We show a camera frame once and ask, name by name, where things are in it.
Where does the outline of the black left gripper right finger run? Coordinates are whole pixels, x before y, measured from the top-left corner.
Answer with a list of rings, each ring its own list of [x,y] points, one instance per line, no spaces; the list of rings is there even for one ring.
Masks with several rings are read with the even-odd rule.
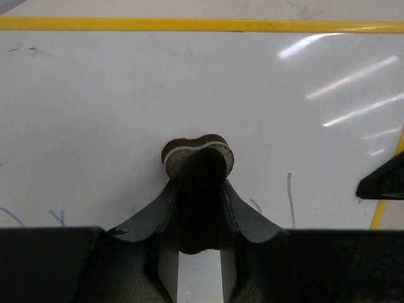
[[[286,230],[220,188],[220,259],[225,302],[298,302],[299,286]]]

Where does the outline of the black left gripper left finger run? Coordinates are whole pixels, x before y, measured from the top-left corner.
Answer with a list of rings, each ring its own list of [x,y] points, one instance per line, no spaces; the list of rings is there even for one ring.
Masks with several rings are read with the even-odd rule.
[[[177,189],[168,182],[137,214],[100,234],[90,302],[175,302],[179,264]]]

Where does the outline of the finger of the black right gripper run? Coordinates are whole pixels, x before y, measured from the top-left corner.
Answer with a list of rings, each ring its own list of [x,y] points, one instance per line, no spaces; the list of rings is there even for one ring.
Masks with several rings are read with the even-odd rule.
[[[404,158],[397,155],[359,182],[361,199],[403,199]]]

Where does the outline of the yellow framed whiteboard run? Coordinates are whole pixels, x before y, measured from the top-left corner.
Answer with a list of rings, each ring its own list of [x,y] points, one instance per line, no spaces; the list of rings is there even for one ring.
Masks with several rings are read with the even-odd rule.
[[[284,227],[366,229],[357,183],[403,144],[403,23],[1,18],[1,226],[111,228],[174,138],[222,135]]]

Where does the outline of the round felt eraser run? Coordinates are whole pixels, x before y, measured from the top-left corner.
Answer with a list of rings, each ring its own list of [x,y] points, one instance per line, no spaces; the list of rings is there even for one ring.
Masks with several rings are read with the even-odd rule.
[[[220,245],[220,188],[234,166],[234,154],[218,134],[169,141],[162,164],[177,188],[180,252],[197,254]]]

